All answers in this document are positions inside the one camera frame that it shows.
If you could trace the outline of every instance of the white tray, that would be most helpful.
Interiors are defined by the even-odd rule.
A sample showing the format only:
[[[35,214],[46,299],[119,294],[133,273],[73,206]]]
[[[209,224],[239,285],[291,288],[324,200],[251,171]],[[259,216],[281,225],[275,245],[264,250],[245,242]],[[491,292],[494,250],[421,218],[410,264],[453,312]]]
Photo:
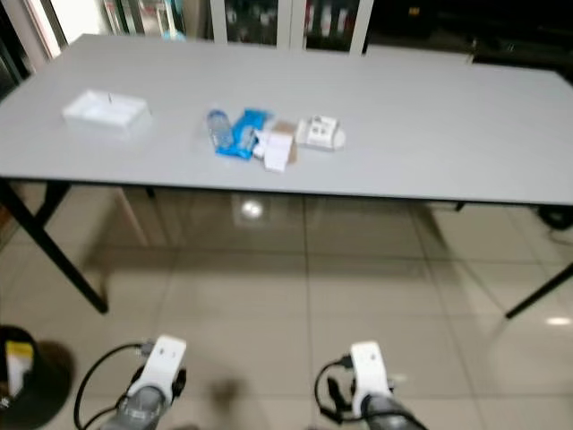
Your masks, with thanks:
[[[87,90],[62,111],[73,128],[100,130],[121,137],[129,137],[151,119],[144,99]]]

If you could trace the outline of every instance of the black bin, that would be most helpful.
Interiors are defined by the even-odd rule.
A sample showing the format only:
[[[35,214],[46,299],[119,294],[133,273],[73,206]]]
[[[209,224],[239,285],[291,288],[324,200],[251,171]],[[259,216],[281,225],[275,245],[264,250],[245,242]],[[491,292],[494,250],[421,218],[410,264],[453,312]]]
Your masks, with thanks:
[[[33,350],[32,367],[15,398],[0,403],[0,428],[30,430],[48,423],[65,404],[73,379],[70,354],[56,344],[36,343],[24,330],[0,326],[0,380],[7,380],[6,341],[24,342]]]

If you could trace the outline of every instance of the tile floor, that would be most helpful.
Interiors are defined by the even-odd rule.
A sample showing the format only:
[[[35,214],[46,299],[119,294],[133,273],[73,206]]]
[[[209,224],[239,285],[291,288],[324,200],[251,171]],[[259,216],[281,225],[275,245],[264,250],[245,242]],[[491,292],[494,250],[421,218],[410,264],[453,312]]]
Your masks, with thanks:
[[[335,428],[317,414],[312,380],[358,340],[381,344],[396,394],[431,429],[573,428],[573,325],[546,323],[573,318],[573,282],[512,322],[502,317],[573,260],[573,237],[550,235],[530,210],[128,196],[150,246],[107,188],[74,188],[48,225],[105,290],[108,315],[19,231],[0,252],[0,323],[64,343],[78,375],[120,343],[186,339],[188,385],[161,429]],[[252,199],[259,219],[242,214]],[[125,354],[104,366],[84,416],[113,403],[139,363]],[[229,382],[236,393],[224,402]],[[47,428],[73,428],[70,403]]]

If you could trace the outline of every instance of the wire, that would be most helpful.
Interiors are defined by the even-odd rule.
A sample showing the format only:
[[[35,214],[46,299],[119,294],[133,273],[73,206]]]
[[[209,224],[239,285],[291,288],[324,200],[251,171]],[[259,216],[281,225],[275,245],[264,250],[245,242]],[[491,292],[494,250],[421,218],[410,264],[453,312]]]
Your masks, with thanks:
[[[101,364],[106,361],[108,358],[110,358],[111,356],[113,356],[114,354],[117,354],[120,351],[126,350],[126,349],[141,349],[143,347],[142,343],[126,343],[124,345],[121,345],[117,348],[112,349],[111,351],[107,352],[103,357],[101,357],[98,361],[96,361],[94,363],[94,365],[90,368],[90,370],[86,373],[86,375],[83,377],[83,379],[81,380],[80,383],[80,388],[78,389],[78,393],[75,396],[75,402],[73,404],[73,423],[75,424],[75,428],[77,430],[86,430],[89,426],[91,426],[98,418],[104,416],[105,414],[117,409],[117,406],[119,405],[119,401],[121,401],[123,399],[123,396],[120,398],[120,400],[115,404],[115,406],[113,406],[112,408],[105,408],[100,410],[94,417],[92,417],[89,421],[88,424],[86,424],[85,426],[83,426],[81,424],[80,421],[80,407],[81,407],[81,398],[83,397],[83,392],[86,390],[86,386],[88,385],[88,381],[90,380],[91,376],[93,375],[93,373],[98,369],[98,367],[101,366]]]
[[[357,423],[360,421],[370,420],[370,419],[374,419],[377,417],[379,417],[379,418],[382,418],[382,417],[402,417],[402,418],[406,419],[407,421],[409,421],[411,424],[414,424],[415,426],[420,427],[420,430],[428,430],[428,428],[426,426],[424,426],[420,421],[418,421],[418,419],[416,417],[414,417],[414,415],[412,415],[411,413],[409,413],[403,409],[388,409],[388,410],[384,410],[384,411],[366,413],[366,414],[362,414],[360,417],[344,417],[339,411],[325,407],[321,403],[321,400],[319,399],[319,383],[320,383],[321,378],[324,375],[324,373],[327,370],[329,370],[331,367],[334,367],[334,366],[342,366],[345,369],[350,369],[350,368],[352,368],[352,358],[350,356],[346,355],[346,356],[342,356],[342,358],[340,358],[339,360],[331,361],[331,362],[327,363],[326,365],[324,365],[322,367],[322,369],[319,371],[318,375],[316,376],[316,379],[314,380],[314,401],[316,401],[316,404],[319,407],[319,410],[321,411],[322,415],[329,417],[330,419],[337,422],[338,424]]]

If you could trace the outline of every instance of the table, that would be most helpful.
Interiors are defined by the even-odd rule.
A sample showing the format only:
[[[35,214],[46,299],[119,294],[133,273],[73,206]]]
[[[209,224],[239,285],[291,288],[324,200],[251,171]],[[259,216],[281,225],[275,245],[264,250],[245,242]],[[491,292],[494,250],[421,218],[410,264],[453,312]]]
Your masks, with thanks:
[[[70,131],[62,107],[86,89],[146,99],[152,126],[129,142]],[[336,157],[305,151],[273,175],[214,155],[203,123],[214,106],[231,116],[245,106],[289,120],[334,116],[347,147]],[[103,313],[8,180],[570,205],[572,111],[573,90],[557,74],[460,55],[82,36],[0,105],[0,202]],[[550,289],[571,274],[573,264]]]

